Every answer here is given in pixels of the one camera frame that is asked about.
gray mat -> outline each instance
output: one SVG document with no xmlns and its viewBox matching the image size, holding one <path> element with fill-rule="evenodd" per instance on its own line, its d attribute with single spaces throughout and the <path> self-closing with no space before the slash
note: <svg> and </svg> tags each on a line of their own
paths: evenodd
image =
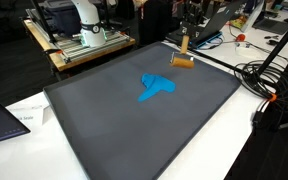
<svg viewBox="0 0 288 180">
<path fill-rule="evenodd" d="M 194 69 L 169 66 L 173 51 L 155 43 L 44 89 L 91 179 L 158 178 L 239 87 L 198 60 Z M 144 73 L 168 78 L 175 91 L 139 103 Z"/>
</svg>

blue object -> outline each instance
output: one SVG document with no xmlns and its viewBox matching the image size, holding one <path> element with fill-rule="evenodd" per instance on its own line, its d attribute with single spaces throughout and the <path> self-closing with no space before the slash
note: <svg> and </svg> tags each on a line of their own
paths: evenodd
<svg viewBox="0 0 288 180">
<path fill-rule="evenodd" d="M 166 92 L 174 92 L 175 90 L 175 83 L 159 75 L 143 74 L 142 83 L 146 87 L 146 90 L 138 98 L 139 102 L 154 96 L 160 90 Z"/>
</svg>

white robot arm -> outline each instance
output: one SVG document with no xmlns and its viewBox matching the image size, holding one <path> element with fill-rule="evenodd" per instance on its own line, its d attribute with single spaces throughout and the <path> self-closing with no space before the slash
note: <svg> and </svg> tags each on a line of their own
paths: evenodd
<svg viewBox="0 0 288 180">
<path fill-rule="evenodd" d="M 81 43 L 86 47 L 97 47 L 105 44 L 104 29 L 98 17 L 97 8 L 89 0 L 71 0 L 81 18 Z"/>
</svg>

table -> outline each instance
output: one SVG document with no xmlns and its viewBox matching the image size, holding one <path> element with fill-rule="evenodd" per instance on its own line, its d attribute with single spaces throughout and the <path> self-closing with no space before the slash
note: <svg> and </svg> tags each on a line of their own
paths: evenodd
<svg viewBox="0 0 288 180">
<path fill-rule="evenodd" d="M 32 34 L 34 39 L 39 43 L 39 45 L 42 47 L 42 49 L 48 50 L 53 49 L 54 47 L 51 45 L 50 42 L 42 35 L 42 33 L 37 29 L 36 26 L 34 26 L 33 22 L 31 20 L 24 20 L 23 24 L 25 28 L 27 29 L 28 33 Z M 53 53 L 49 55 L 49 60 L 52 66 L 54 66 L 53 71 L 55 73 L 62 72 L 64 70 L 68 70 L 70 68 L 76 67 L 80 64 L 89 62 L 91 60 L 94 60 L 96 58 L 108 55 L 110 53 L 125 49 L 127 47 L 132 47 L 135 44 L 135 39 L 130 38 L 129 41 L 126 41 L 125 43 L 118 44 L 115 46 L 112 46 L 108 49 L 103 49 L 100 51 L 95 51 L 94 53 L 83 57 L 82 59 L 79 59 L 77 61 L 71 61 L 66 63 L 65 60 L 58 54 Z"/>
<path fill-rule="evenodd" d="M 239 33 L 236 29 L 232 29 L 232 32 Z M 232 39 L 228 27 L 223 27 L 223 33 L 225 40 Z M 266 35 L 273 34 L 261 30 L 251 30 L 246 34 L 252 43 L 271 50 L 272 47 L 265 44 L 266 40 L 263 37 Z M 223 44 L 205 53 L 231 65 L 252 60 L 236 55 L 232 43 Z M 288 44 L 280 54 L 288 58 Z M 207 59 L 198 59 L 232 73 L 231 70 Z M 287 65 L 281 58 L 276 58 L 274 62 Z M 261 102 L 263 99 L 240 87 L 181 151 L 159 179 L 223 179 L 252 132 L 253 112 Z M 39 93 L 8 108 L 23 104 L 48 103 L 43 93 Z M 31 134 L 0 142 L 0 179 L 28 177 L 43 180 L 87 179 L 50 108 L 45 109 L 44 124 Z"/>
</svg>

floor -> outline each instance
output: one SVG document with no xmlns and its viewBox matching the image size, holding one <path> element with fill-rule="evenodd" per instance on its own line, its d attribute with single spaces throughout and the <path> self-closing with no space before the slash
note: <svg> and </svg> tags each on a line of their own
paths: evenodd
<svg viewBox="0 0 288 180">
<path fill-rule="evenodd" d="M 30 97 L 57 82 L 40 47 L 25 35 L 24 28 L 17 21 L 16 17 L 29 7 L 28 1 L 19 0 L 10 23 L 0 23 L 0 102 L 4 106 Z M 130 26 L 131 37 L 138 40 L 136 18 L 116 20 Z M 265 119 L 277 118 L 278 112 L 268 108 Z M 283 121 L 288 121 L 288 114 Z M 254 130 L 225 179 L 288 179 L 288 128 L 279 131 Z"/>
</svg>

